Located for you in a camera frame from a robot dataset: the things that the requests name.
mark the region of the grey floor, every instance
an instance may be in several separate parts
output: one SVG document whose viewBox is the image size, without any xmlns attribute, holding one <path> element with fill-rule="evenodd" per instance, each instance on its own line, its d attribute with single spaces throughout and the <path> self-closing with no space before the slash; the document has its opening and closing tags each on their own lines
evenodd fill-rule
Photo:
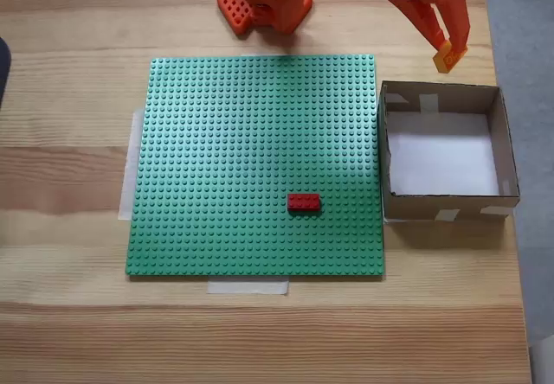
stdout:
<svg viewBox="0 0 554 384">
<path fill-rule="evenodd" d="M 554 3 L 488 0 L 518 165 L 519 264 L 528 340 L 554 333 Z"/>
</svg>

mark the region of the wood grain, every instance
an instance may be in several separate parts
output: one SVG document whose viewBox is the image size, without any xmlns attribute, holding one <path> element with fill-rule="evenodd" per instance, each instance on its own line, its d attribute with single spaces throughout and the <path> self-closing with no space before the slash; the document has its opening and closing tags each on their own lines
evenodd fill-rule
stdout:
<svg viewBox="0 0 554 384">
<path fill-rule="evenodd" d="M 494 84 L 486 0 L 439 75 L 385 0 L 315 0 L 292 36 L 238 39 L 215 0 L 0 0 L 0 382 L 530 382 L 513 220 L 384 227 L 385 278 L 287 296 L 130 281 L 117 209 L 160 56 L 373 53 L 378 79 Z"/>
<path fill-rule="evenodd" d="M 0 209 L 118 210 L 125 161 L 124 147 L 0 147 Z"/>
</svg>

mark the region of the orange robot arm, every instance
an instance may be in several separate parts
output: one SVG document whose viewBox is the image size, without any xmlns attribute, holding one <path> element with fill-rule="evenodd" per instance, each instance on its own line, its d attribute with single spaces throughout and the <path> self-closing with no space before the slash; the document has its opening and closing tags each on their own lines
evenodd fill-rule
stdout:
<svg viewBox="0 0 554 384">
<path fill-rule="evenodd" d="M 312 7 L 312 0 L 217 0 L 236 34 L 251 26 L 272 26 L 292 34 Z"/>
<path fill-rule="evenodd" d="M 438 51 L 433 58 L 440 73 L 448 73 L 467 51 L 469 18 L 466 0 L 389 0 Z M 450 40 L 445 39 L 431 4 L 441 13 Z"/>
</svg>

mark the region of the red lego brick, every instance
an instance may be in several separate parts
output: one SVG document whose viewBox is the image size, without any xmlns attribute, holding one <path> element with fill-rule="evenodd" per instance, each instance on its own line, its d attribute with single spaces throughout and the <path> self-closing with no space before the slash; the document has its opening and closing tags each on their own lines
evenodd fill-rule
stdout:
<svg viewBox="0 0 554 384">
<path fill-rule="evenodd" d="M 287 209 L 289 211 L 319 211 L 321 209 L 319 194 L 288 194 Z"/>
</svg>

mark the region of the green lego baseplate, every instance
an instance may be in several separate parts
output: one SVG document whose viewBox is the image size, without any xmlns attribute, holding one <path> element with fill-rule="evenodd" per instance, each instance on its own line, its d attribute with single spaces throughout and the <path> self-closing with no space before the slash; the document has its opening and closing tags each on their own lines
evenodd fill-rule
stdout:
<svg viewBox="0 0 554 384">
<path fill-rule="evenodd" d="M 373 56 L 154 60 L 126 272 L 383 274 Z"/>
</svg>

